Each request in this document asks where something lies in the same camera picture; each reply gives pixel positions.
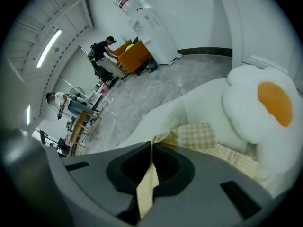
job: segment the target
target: floor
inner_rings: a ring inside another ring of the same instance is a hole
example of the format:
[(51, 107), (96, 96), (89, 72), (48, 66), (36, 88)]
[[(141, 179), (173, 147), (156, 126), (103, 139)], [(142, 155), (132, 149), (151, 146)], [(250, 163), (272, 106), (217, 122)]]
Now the floor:
[(232, 58), (215, 55), (185, 55), (172, 66), (159, 66), (152, 73), (130, 75), (118, 81), (102, 102), (108, 102), (94, 126), (98, 135), (84, 140), (87, 147), (77, 154), (92, 154), (115, 149), (135, 130), (142, 118), (157, 106), (169, 102), (210, 80), (226, 77)]

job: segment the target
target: plaid fabric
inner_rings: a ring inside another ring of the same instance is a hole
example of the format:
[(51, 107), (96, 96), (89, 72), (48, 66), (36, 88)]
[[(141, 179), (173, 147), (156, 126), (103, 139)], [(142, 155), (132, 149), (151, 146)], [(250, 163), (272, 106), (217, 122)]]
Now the plaid fabric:
[[(217, 144), (214, 130), (209, 123), (182, 126), (178, 120), (175, 120), (166, 133), (154, 136), (151, 145), (155, 143), (180, 146), (218, 157), (257, 181), (255, 174), (258, 162), (247, 155)], [(137, 199), (141, 218), (152, 207), (152, 192), (153, 188), (157, 185), (159, 185), (157, 172), (154, 164), (151, 164), (137, 187)]]

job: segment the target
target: ceiling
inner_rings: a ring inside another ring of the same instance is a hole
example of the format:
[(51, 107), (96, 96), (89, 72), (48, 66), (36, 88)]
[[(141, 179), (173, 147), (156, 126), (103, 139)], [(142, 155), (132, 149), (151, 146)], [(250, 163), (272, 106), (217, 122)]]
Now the ceiling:
[[(54, 68), (71, 43), (88, 27), (93, 27), (88, 0), (31, 0), (15, 20), (4, 51), (35, 94), (31, 103), (31, 122), (41, 117)], [(42, 67), (37, 68), (44, 48), (58, 29), (62, 31), (61, 35)]]

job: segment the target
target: person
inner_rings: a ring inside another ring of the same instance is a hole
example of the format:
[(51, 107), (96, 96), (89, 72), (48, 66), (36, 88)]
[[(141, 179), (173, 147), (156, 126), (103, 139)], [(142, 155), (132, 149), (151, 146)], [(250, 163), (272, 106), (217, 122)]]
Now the person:
[[(80, 116), (80, 114), (85, 111), (88, 114), (94, 115), (94, 110), (91, 108), (82, 105), (81, 103), (77, 102), (75, 99), (71, 99), (67, 97), (64, 93), (62, 92), (57, 92), (57, 93), (47, 93), (46, 94), (46, 100), (47, 103), (49, 102), (56, 102), (58, 106), (60, 107), (60, 104), (65, 106), (65, 109), (67, 108), (70, 112), (72, 112), (76, 116)], [(100, 112), (98, 110), (95, 110), (97, 113), (95, 114), (96, 116), (99, 116)]]
[(118, 68), (116, 64), (113, 63), (109, 58), (106, 58), (104, 56), (104, 53), (106, 53), (109, 57), (118, 60), (117, 54), (109, 48), (109, 45), (112, 45), (116, 42), (117, 40), (115, 40), (113, 36), (109, 36), (105, 41), (99, 42), (95, 48), (95, 60), (98, 65), (115, 74), (120, 79), (124, 79), (126, 78), (126, 74), (120, 68)]

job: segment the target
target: black cap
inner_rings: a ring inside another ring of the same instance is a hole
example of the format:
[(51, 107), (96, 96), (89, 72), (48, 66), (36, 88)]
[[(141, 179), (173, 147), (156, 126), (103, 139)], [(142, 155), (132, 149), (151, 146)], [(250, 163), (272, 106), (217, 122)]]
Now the black cap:
[(48, 97), (49, 97), (50, 95), (53, 95), (53, 94), (55, 94), (55, 93), (47, 93), (47, 94), (46, 94), (46, 101), (47, 101), (47, 103), (49, 103)]
[(113, 38), (113, 36), (107, 37), (106, 40), (110, 40), (110, 41), (112, 41), (112, 42), (114, 42), (114, 43), (117, 42), (117, 40), (115, 40), (115, 39)]

